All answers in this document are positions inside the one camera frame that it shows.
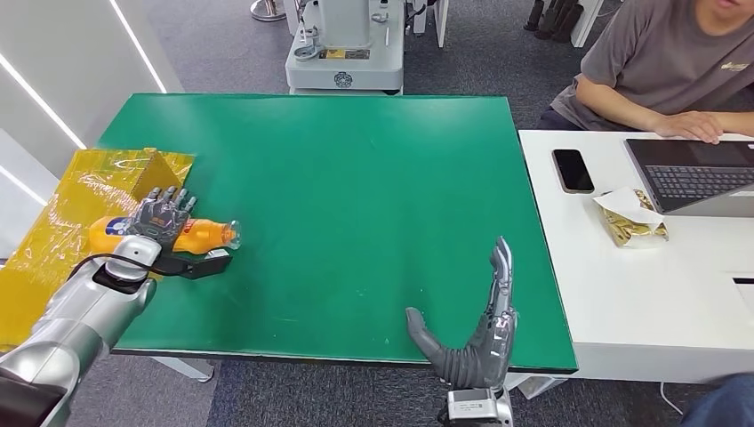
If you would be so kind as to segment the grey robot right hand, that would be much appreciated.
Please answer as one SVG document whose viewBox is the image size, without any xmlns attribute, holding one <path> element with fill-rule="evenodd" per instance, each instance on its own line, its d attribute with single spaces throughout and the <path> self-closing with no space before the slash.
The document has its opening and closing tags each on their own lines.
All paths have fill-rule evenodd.
<svg viewBox="0 0 754 427">
<path fill-rule="evenodd" d="M 405 309 L 407 333 L 437 376 L 456 388 L 503 388 L 517 327 L 512 305 L 513 256 L 504 237 L 496 238 L 490 255 L 493 275 L 487 305 L 466 345 L 442 344 L 414 307 Z"/>
</svg>

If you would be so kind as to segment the person's right hand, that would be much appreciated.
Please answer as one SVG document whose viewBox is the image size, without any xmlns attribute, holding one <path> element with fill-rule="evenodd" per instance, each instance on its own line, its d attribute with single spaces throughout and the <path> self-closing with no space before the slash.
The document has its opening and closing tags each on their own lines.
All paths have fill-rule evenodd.
<svg viewBox="0 0 754 427">
<path fill-rule="evenodd" d="M 660 115 L 649 129 L 662 137 L 685 138 L 709 144 L 718 144 L 724 133 L 723 126 L 712 113 L 700 111 Z"/>
</svg>

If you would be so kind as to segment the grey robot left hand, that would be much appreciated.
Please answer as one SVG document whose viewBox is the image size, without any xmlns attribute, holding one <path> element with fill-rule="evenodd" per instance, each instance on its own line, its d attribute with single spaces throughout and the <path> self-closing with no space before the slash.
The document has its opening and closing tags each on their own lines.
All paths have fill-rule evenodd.
<svg viewBox="0 0 754 427">
<path fill-rule="evenodd" d="M 125 234 L 150 238 L 171 252 L 196 202 L 187 189 L 155 187 L 132 213 Z"/>
</svg>

